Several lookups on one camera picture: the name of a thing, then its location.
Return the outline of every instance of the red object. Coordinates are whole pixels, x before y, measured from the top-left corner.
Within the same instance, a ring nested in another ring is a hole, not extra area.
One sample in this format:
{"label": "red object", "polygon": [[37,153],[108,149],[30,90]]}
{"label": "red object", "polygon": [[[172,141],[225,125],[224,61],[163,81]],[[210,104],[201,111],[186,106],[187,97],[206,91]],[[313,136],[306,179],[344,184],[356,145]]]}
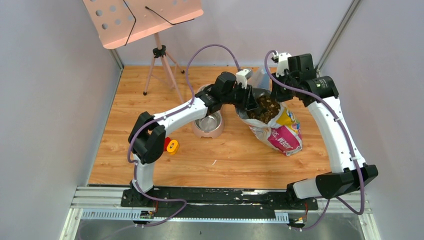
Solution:
{"label": "red object", "polygon": [[171,142],[171,138],[167,136],[167,137],[165,138],[165,144],[163,145],[163,151],[164,151],[164,152],[166,152],[166,151],[167,151],[167,147],[168,147],[168,145],[170,144],[170,142]]}

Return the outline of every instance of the black wire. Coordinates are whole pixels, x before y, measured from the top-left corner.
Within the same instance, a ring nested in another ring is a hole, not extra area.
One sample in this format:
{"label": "black wire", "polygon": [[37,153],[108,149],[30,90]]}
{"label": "black wire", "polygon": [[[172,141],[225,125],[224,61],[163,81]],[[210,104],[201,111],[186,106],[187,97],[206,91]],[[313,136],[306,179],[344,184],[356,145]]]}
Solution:
{"label": "black wire", "polygon": [[132,25],[131,31],[129,32],[128,38],[126,39],[126,42],[124,44],[124,46],[126,46],[127,43],[128,43],[128,40],[130,40],[131,34],[133,33],[134,26],[136,25],[136,22],[137,22],[137,18],[136,18],[136,16],[134,16],[133,11],[131,11],[131,8],[130,8],[130,6],[128,6],[127,2],[125,0],[122,0],[122,1],[126,5],[126,7],[128,8],[128,10],[131,13],[132,17],[134,18],[134,24]]}
{"label": "black wire", "polygon": [[166,20],[163,16],[161,16],[159,13],[157,13],[157,12],[155,12],[153,9],[151,9],[150,7],[148,7],[148,6],[145,6],[145,8],[146,9],[148,9],[148,10],[150,10],[150,11],[152,11],[152,12],[154,12],[156,15],[158,15],[161,19],[163,19],[163,20],[165,20],[167,23],[169,23],[169,24],[171,24],[171,25],[177,25],[177,24],[182,24],[182,23],[185,23],[185,22],[189,22],[189,21],[193,21],[194,20],[194,18],[193,19],[190,19],[190,20],[186,20],[186,21],[180,21],[180,22],[177,22],[177,23],[172,23],[172,22],[170,22],[170,21],[168,21],[168,20]]}

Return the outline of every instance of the cable clip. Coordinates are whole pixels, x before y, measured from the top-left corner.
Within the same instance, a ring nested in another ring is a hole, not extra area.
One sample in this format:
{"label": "cable clip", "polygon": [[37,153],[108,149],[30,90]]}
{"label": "cable clip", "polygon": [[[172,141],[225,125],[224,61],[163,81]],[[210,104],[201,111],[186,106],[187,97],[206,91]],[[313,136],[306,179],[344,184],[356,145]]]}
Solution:
{"label": "cable clip", "polygon": [[360,156],[353,156],[353,157],[350,158],[350,160],[352,160],[352,161],[359,160],[359,159],[361,159]]}

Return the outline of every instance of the gray wall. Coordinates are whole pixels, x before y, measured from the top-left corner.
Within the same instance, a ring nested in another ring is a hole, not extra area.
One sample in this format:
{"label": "gray wall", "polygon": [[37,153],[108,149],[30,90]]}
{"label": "gray wall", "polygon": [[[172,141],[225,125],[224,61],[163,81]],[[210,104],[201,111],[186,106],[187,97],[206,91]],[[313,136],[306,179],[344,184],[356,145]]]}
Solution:
{"label": "gray wall", "polygon": [[0,239],[59,238],[119,79],[80,0],[0,2]]}
{"label": "gray wall", "polygon": [[366,193],[381,239],[422,239],[424,1],[364,0],[323,73],[379,176]]}
{"label": "gray wall", "polygon": [[[182,65],[207,44],[226,45],[245,66],[263,65],[265,54],[271,49],[292,55],[308,52],[318,62],[350,2],[203,0],[202,16],[159,35],[162,44]],[[118,53],[126,65],[149,65],[155,47],[153,36],[148,36],[118,48]],[[193,65],[227,64],[234,62],[224,50],[210,49],[193,62]]]}

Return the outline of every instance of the music stand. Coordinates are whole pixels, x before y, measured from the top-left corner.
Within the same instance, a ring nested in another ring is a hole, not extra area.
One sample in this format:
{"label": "music stand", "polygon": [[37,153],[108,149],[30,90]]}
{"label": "music stand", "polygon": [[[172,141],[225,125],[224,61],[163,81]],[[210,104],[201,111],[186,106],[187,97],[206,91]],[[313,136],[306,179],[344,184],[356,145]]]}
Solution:
{"label": "music stand", "polygon": [[[160,58],[167,84],[171,88],[175,87],[181,102],[185,102],[174,77],[177,68],[181,73],[184,73],[184,70],[166,50],[166,46],[162,45],[159,32],[201,16],[203,14],[201,0],[83,0],[83,2],[106,49],[116,49],[154,35],[156,48],[153,49],[143,94],[147,94],[150,78],[157,78],[152,75],[152,71],[155,60]],[[174,73],[166,56],[175,64]]]}

